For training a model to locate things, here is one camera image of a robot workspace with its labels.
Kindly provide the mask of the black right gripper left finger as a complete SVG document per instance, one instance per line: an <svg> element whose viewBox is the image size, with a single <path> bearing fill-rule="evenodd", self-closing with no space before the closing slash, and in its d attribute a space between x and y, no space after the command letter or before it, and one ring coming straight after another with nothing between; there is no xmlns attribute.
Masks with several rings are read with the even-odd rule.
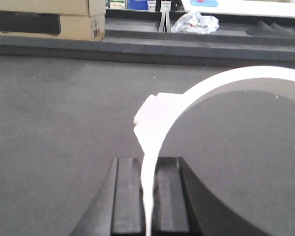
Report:
<svg viewBox="0 0 295 236"><path fill-rule="evenodd" d="M145 215L140 184L140 162L114 158L104 182L72 236L143 236Z"/></svg>

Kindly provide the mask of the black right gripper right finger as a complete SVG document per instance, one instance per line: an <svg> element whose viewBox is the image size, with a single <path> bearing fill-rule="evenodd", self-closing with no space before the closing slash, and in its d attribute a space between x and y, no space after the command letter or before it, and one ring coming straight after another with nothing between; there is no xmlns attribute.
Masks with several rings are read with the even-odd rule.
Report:
<svg viewBox="0 0 295 236"><path fill-rule="evenodd" d="M159 157L154 182L154 236L267 235L210 192L182 157Z"/></svg>

